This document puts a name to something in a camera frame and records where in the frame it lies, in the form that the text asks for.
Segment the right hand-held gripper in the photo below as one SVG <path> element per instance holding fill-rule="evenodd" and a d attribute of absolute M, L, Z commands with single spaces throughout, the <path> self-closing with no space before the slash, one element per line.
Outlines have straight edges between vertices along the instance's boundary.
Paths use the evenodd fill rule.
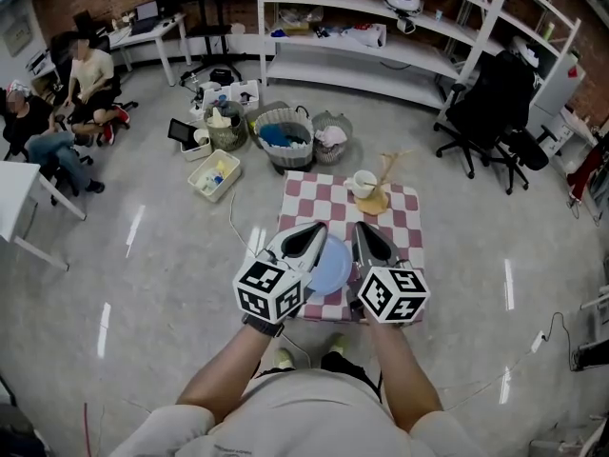
<path fill-rule="evenodd" d="M 367 274 L 357 300 L 379 323 L 414 321 L 430 296 L 422 272 L 401 268 L 408 259 L 389 237 L 364 221 L 354 225 L 352 241 L 353 260 L 359 273 Z"/>

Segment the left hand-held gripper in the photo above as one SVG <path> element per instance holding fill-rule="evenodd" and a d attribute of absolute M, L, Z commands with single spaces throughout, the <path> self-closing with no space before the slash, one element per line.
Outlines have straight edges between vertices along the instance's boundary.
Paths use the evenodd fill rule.
<path fill-rule="evenodd" d="M 239 309 L 267 323 L 278 325 L 306 301 L 305 289 L 327 240 L 323 222 L 296 225 L 278 232 L 265 248 L 285 258 L 294 269 L 247 257 L 233 279 Z"/>

